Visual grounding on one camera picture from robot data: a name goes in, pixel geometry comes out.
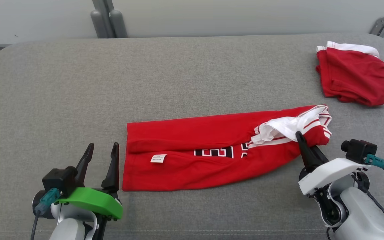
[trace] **gray fabric surface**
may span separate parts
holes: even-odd
[[[327,104],[333,135],[322,147],[344,156],[343,140],[378,144],[384,106],[324,98],[315,71],[326,41],[377,48],[374,35],[311,34],[32,42],[0,52],[0,239],[28,239],[31,201],[52,168],[76,165],[96,147],[85,185],[99,187],[126,123]],[[119,192],[121,221],[105,239],[325,239],[317,204],[297,184],[301,159],[261,177],[205,190]],[[123,170],[121,158],[120,172]],[[368,173],[384,206],[384,172]],[[55,221],[41,219],[36,239]]]

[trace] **red garment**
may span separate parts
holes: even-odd
[[[317,53],[326,97],[367,106],[384,104],[384,62],[359,51],[328,47]]]
[[[122,189],[171,191],[201,189],[254,178],[300,155],[297,142],[279,137],[249,146],[259,126],[271,119],[297,117],[318,106],[210,117],[129,123]],[[325,145],[331,133],[325,110],[300,131],[310,146]],[[163,163],[154,155],[167,154]]]

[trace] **teal connector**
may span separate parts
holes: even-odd
[[[39,204],[35,207],[35,213],[40,215],[47,212],[51,204],[57,201],[60,198],[60,191],[53,187],[48,191],[42,198],[39,200]]]
[[[373,154],[368,154],[367,157],[364,160],[365,163],[371,164],[376,167],[380,167],[384,170],[384,159],[376,157]]]

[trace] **white tag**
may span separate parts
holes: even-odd
[[[151,159],[151,163],[163,163],[164,162],[164,158],[165,158],[166,154],[157,154],[157,155],[154,155]]]

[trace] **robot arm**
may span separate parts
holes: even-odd
[[[38,215],[57,220],[57,226],[50,240],[102,240],[106,223],[122,217],[122,204],[117,194],[119,145],[113,144],[111,164],[100,189],[84,186],[85,173],[93,156],[93,150],[94,144],[90,143],[77,167],[53,169],[42,179],[45,190],[39,191],[32,203],[35,215],[37,214],[35,209],[43,196],[52,189],[57,189],[61,193],[60,198],[51,204],[50,211]]]
[[[384,240],[384,210],[368,192],[369,179],[363,172],[372,165],[384,169],[384,160],[374,156],[377,146],[345,141],[346,158],[328,161],[318,147],[308,147],[300,132],[296,136],[305,165],[299,176],[300,190],[317,202],[335,239]]]

